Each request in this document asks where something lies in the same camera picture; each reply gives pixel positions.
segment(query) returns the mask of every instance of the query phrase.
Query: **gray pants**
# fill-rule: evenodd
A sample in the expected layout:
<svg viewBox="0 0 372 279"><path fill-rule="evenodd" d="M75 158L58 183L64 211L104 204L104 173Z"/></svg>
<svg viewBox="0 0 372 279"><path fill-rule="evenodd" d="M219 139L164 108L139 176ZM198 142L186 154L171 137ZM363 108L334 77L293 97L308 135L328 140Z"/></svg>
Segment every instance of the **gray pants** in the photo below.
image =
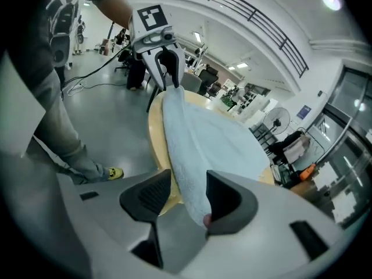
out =
<svg viewBox="0 0 372 279"><path fill-rule="evenodd" d="M46 110L34 135L41 140L54 154L58 155L70 167L80 172L89 182L107 181L109 170L94 162L87 154L85 145L78 137L66 108L60 97L59 79L53 71L32 93ZM36 155L40 149L30 144L27 153L33 158L44 158Z"/></svg>

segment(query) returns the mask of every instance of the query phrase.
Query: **metal railing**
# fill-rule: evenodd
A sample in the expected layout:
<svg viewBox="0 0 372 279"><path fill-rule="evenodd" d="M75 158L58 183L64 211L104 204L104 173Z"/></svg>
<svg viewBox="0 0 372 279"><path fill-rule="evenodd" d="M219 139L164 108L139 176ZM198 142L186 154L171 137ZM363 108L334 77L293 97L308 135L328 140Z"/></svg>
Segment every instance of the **metal railing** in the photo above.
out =
<svg viewBox="0 0 372 279"><path fill-rule="evenodd" d="M229 8L241 15L248 22L262 30L278 46L301 78L309 69L301 53L288 36L264 13L244 0L208 0L219 3L224 8Z"/></svg>

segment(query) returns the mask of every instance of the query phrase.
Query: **sneaker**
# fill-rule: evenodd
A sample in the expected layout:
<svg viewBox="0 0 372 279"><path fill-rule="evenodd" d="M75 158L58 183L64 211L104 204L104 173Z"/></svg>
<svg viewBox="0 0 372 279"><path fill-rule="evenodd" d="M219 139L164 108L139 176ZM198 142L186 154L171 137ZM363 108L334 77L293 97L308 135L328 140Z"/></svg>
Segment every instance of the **sneaker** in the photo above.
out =
<svg viewBox="0 0 372 279"><path fill-rule="evenodd" d="M123 178L124 171L118 167L109 167L109 180Z"/></svg>

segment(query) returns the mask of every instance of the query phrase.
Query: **towel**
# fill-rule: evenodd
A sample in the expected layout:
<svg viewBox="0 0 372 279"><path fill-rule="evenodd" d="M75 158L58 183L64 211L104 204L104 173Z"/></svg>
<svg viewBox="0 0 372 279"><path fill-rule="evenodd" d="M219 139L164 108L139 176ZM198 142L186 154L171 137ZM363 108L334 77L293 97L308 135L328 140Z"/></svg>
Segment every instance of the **towel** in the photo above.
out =
<svg viewBox="0 0 372 279"><path fill-rule="evenodd" d="M243 124L186 102L182 86L167 88L163 124L185 207L193 221L202 227L203 217L211 213L206 197L207 170L258 180L269 165L263 148Z"/></svg>

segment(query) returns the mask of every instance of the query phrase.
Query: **round table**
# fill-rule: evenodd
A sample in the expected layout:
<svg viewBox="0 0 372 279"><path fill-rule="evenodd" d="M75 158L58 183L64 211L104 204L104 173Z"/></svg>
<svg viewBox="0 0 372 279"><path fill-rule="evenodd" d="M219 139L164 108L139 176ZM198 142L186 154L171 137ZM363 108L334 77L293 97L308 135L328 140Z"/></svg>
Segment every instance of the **round table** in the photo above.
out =
<svg viewBox="0 0 372 279"><path fill-rule="evenodd" d="M171 190L167 203L165 204L162 212L160 214L166 213L169 209L178 203L182 203L180 190L174 178L174 173L172 171L170 158L168 154L167 142L165 139L164 126L163 126L163 97L166 92L161 92L152 102L149 116L148 116L148 135L150 139L150 145L152 148L152 153L155 158L156 165L159 170L170 169L171 170ZM227 113L221 111L210 99L199 94L185 91L185 100L187 102L196 104L205 109L214 110L221 115L233 119L233 117ZM270 166L268 166L262 172L260 182L274 185L274 177L271 172Z"/></svg>

